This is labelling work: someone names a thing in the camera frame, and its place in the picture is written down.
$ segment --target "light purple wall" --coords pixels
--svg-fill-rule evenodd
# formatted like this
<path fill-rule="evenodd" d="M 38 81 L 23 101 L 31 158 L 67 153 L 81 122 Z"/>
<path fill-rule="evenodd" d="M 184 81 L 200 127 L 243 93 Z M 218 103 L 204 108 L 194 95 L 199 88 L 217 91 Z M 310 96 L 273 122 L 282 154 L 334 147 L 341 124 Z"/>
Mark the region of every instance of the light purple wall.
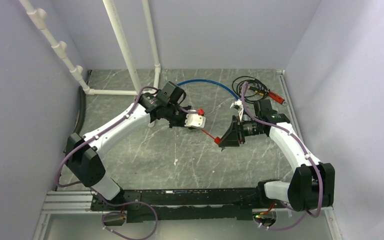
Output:
<path fill-rule="evenodd" d="M 286 68 L 344 239 L 384 239 L 384 0 L 323 0 Z"/>
<path fill-rule="evenodd" d="M 52 0 L 90 69 L 125 69 L 101 0 Z M 321 0 L 150 0 L 161 66 L 285 69 Z M 115 0 L 137 68 L 153 68 L 142 1 Z"/>
<path fill-rule="evenodd" d="M 46 23 L 80 55 L 48 0 Z M 17 0 L 0 0 L 0 240 L 28 240 L 77 115 L 76 81 Z"/>

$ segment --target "blue cable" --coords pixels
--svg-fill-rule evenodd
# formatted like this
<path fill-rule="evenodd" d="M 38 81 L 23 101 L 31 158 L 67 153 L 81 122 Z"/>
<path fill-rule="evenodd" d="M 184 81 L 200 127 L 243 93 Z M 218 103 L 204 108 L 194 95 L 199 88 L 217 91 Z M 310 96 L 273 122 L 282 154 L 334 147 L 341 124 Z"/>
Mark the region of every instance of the blue cable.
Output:
<path fill-rule="evenodd" d="M 225 85 L 223 85 L 223 84 L 221 84 L 219 82 L 213 81 L 213 80 L 208 80 L 208 79 L 191 79 L 191 80 L 187 80 L 187 81 L 182 81 L 182 82 L 178 83 L 177 85 L 178 86 L 182 86 L 184 84 L 196 83 L 196 82 L 210 83 L 210 84 L 218 85 L 218 86 L 226 89 L 229 93 L 231 93 L 236 100 L 239 99 L 239 97 L 236 95 L 236 93 L 234 93 L 230 88 L 228 88 L 227 86 L 225 86 Z"/>

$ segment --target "black aluminum base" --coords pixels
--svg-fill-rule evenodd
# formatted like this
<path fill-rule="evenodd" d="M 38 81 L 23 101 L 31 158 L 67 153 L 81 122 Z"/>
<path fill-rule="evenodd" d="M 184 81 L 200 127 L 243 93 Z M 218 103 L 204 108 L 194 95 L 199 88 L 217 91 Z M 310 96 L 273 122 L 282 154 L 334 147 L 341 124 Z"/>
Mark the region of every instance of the black aluminum base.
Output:
<path fill-rule="evenodd" d="M 126 202 L 135 200 L 152 205 L 159 220 L 222 219 L 252 220 L 252 209 L 268 209 L 271 199 L 261 199 L 254 187 L 216 189 L 125 190 Z M 117 211 L 96 196 L 92 211 Z M 277 202 L 276 208 L 283 208 Z M 155 219 L 151 209 L 133 204 L 126 206 L 127 222 L 141 223 Z"/>

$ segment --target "pipe fitting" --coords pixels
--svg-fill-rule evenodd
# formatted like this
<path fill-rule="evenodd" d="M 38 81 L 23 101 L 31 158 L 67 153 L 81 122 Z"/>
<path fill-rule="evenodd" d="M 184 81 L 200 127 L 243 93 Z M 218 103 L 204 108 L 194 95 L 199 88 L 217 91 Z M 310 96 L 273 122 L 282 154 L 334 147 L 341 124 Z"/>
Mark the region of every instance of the pipe fitting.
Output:
<path fill-rule="evenodd" d="M 37 8 L 32 12 L 27 12 L 28 17 L 34 23 L 37 29 L 44 30 L 46 29 L 45 19 L 47 17 L 47 13 L 42 8 Z"/>
<path fill-rule="evenodd" d="M 65 43 L 64 41 L 59 41 L 59 43 L 57 45 L 51 46 L 51 47 L 60 59 L 66 59 L 67 58 L 67 53 L 66 53 L 67 43 Z"/>
<path fill-rule="evenodd" d="M 83 89 L 83 91 L 87 95 L 95 95 L 95 89 L 94 88 L 89 88 L 89 90 L 87 92 L 84 89 Z"/>
<path fill-rule="evenodd" d="M 82 74 L 82 71 L 83 71 L 83 67 L 77 65 L 77 66 L 75 66 L 75 68 L 74 68 L 73 70 L 70 70 L 70 73 L 72 73 L 73 75 L 74 75 L 75 73 L 81 75 L 81 74 Z"/>
<path fill-rule="evenodd" d="M 84 88 L 82 86 L 82 89 L 83 89 L 83 92 L 86 94 L 86 95 L 93 95 L 91 94 L 92 90 L 94 90 L 93 88 L 90 88 L 89 86 L 86 86 L 86 88 Z"/>
<path fill-rule="evenodd" d="M 155 73 L 156 74 L 161 73 L 161 65 L 160 64 L 158 64 L 158 66 L 155 66 Z"/>

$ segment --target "red tool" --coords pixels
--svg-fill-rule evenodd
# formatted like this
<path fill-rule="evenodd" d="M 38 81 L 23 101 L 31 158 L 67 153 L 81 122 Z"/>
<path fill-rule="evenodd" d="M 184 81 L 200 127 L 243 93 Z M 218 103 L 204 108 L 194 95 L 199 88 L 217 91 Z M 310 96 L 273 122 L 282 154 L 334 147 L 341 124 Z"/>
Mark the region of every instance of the red tool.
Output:
<path fill-rule="evenodd" d="M 276 93 L 274 93 L 274 92 L 272 92 L 272 91 L 269 91 L 269 92 L 268 92 L 268 96 L 269 96 L 270 98 L 272 98 L 273 100 L 275 100 L 276 102 L 278 102 L 278 103 L 280 103 L 280 104 L 282 104 L 282 105 L 284 105 L 284 106 L 287 106 L 287 105 L 288 105 L 287 102 L 285 101 L 285 99 L 283 99 L 283 97 L 277 95 Z"/>

